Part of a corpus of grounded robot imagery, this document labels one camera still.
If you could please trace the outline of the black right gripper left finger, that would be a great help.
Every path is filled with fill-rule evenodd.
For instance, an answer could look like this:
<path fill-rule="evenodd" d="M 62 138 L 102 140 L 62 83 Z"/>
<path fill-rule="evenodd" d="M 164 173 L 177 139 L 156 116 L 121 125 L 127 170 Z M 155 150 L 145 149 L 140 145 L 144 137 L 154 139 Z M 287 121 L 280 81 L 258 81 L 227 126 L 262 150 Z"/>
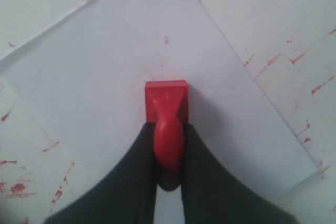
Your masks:
<path fill-rule="evenodd" d="M 157 192 L 154 124 L 145 123 L 115 168 L 46 223 L 153 223 Z"/>

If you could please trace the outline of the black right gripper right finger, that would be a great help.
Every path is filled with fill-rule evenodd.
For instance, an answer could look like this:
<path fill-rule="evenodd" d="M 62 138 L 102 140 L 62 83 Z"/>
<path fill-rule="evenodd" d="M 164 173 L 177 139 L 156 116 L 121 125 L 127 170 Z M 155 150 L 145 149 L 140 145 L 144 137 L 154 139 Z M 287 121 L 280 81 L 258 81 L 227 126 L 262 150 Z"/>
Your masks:
<path fill-rule="evenodd" d="M 193 125 L 185 125 L 184 134 L 185 223 L 297 223 L 293 215 L 257 195 L 222 166 Z"/>

